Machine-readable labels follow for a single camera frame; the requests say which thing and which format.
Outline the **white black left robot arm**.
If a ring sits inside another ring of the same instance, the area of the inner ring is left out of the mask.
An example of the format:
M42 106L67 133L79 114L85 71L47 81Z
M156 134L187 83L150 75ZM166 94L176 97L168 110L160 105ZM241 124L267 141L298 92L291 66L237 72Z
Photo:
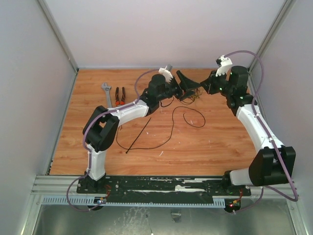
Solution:
M162 100L174 97L183 101L193 96L200 87L200 83L187 78L180 71L177 71L177 77L180 82L169 70L160 68L152 76L148 87L133 102L116 108L98 106L94 110L83 129L83 147L89 155L84 178L94 193L104 190L106 152L114 142L118 128L134 119L151 115Z

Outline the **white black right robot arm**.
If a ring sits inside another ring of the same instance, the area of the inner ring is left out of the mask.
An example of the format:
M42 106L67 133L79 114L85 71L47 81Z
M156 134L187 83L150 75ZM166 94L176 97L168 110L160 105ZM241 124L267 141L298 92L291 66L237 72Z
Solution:
M240 186L272 186L287 184L291 179L296 152L286 147L270 130L257 102L247 91L248 71L243 66L233 66L230 76L213 70L201 82L208 94L220 93L233 115L243 124L256 150L248 168L225 172L223 192L233 195Z

